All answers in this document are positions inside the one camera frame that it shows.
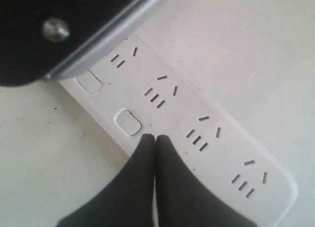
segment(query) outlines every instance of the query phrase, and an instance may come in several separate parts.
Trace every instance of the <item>white floor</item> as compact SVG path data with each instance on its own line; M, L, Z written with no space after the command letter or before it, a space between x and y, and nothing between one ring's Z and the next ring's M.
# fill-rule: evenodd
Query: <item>white floor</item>
M0 89L0 226L52 227L127 155L57 83Z

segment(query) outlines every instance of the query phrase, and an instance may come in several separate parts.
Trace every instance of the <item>electrical socket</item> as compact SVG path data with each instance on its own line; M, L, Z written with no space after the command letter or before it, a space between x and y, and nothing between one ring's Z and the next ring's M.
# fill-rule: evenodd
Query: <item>electrical socket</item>
M170 136L196 177L258 226L277 225L294 204L297 186L281 164L136 35L90 73L102 84L96 94L87 93L77 79L62 85L127 153L143 133ZM135 136L122 133L113 121L123 109L142 124Z

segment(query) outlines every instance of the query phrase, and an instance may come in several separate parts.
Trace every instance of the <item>white power strip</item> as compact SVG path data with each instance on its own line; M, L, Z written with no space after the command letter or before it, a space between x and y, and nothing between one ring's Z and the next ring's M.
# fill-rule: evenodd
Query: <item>white power strip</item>
M258 226L276 226L294 204L279 162L136 35L62 85L129 154L143 133L170 136L196 177Z

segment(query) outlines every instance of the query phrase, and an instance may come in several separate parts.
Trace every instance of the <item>screw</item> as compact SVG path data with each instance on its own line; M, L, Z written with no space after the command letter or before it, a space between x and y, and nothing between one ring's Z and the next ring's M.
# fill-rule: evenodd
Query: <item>screw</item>
M58 43L65 41L70 36L70 29L64 20L50 18L44 22L42 34L47 40Z

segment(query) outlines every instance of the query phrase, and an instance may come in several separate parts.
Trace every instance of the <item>black object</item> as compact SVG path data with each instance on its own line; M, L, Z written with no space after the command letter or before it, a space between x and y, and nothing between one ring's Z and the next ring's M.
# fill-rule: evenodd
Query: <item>black object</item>
M167 136L143 135L134 154L100 194L58 227L152 227L156 178L160 227L255 227L190 172Z
M61 62L84 55L100 29L109 31L135 1L0 0L0 86L41 79ZM52 17L68 23L66 41L54 44L42 36L44 21Z

